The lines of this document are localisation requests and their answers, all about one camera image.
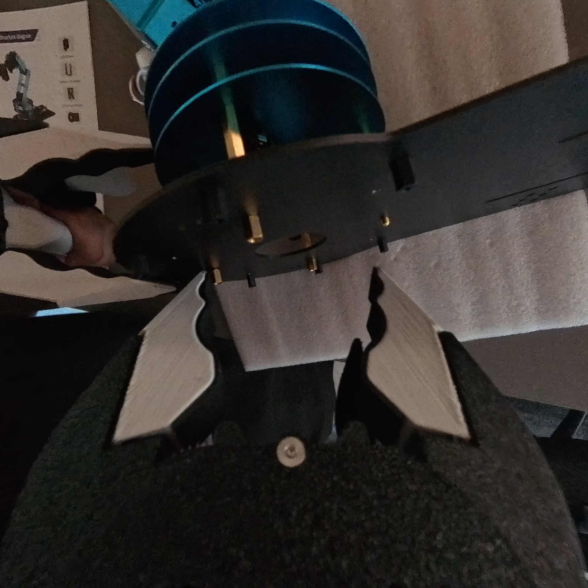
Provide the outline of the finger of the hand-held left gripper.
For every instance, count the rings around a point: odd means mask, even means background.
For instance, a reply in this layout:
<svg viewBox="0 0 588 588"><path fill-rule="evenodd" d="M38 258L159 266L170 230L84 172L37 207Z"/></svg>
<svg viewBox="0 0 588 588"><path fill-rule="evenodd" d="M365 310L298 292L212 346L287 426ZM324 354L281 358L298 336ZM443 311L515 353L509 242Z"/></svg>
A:
<svg viewBox="0 0 588 588"><path fill-rule="evenodd" d="M26 254L1 255L1 293L81 307L153 298L175 288L130 277L99 277L84 269L48 269Z"/></svg>
<svg viewBox="0 0 588 588"><path fill-rule="evenodd" d="M62 184L98 194L156 188L148 138L81 128L46 128L2 138L1 180L30 194Z"/></svg>

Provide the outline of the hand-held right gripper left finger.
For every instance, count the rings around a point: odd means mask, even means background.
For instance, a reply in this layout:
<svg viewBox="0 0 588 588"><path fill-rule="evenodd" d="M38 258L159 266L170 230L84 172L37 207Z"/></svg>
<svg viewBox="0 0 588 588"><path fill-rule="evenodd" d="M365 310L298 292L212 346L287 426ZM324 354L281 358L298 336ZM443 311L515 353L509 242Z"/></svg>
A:
<svg viewBox="0 0 588 588"><path fill-rule="evenodd" d="M112 434L113 445L175 437L176 421L215 380L215 359L197 333L205 310L197 274L141 330L141 344Z"/></svg>

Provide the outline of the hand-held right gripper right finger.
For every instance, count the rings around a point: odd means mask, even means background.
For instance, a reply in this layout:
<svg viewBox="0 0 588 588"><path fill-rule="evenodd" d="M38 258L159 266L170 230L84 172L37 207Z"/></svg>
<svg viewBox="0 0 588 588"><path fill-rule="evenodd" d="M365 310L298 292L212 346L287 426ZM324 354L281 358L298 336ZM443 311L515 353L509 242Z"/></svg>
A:
<svg viewBox="0 0 588 588"><path fill-rule="evenodd" d="M418 447L420 435L471 443L471 430L433 320L381 268L373 268L366 328L337 386L336 432L362 423L371 442Z"/></svg>

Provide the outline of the blue toy robot arm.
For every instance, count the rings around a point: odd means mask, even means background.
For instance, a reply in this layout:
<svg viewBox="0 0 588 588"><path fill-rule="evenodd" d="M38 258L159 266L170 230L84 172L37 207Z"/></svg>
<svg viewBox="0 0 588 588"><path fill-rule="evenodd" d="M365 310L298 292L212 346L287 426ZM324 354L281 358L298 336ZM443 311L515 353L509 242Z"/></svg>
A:
<svg viewBox="0 0 588 588"><path fill-rule="evenodd" d="M539 1L109 1L154 50L128 268L256 279L587 188L587 54Z"/></svg>

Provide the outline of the person's left hand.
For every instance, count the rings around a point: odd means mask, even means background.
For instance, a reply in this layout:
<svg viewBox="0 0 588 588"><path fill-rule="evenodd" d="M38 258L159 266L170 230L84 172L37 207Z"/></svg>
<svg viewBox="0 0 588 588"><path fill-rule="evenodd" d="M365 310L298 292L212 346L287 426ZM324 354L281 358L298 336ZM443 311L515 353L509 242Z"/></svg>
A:
<svg viewBox="0 0 588 588"><path fill-rule="evenodd" d="M74 268L104 269L114 264L117 227L98 208L68 210L42 206L41 210L64 224L71 234L72 247L66 255L61 256L64 264Z"/></svg>

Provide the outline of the white foam sheet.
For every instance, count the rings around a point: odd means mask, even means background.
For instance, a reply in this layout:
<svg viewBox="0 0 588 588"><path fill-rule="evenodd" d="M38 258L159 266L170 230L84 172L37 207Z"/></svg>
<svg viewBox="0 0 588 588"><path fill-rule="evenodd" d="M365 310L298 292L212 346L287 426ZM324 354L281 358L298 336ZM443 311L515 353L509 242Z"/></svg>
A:
<svg viewBox="0 0 588 588"><path fill-rule="evenodd" d="M387 130L587 56L587 1L329 1L368 48ZM214 335L248 368L342 359L368 341L371 269L469 341L587 324L587 191L371 249L221 284Z"/></svg>

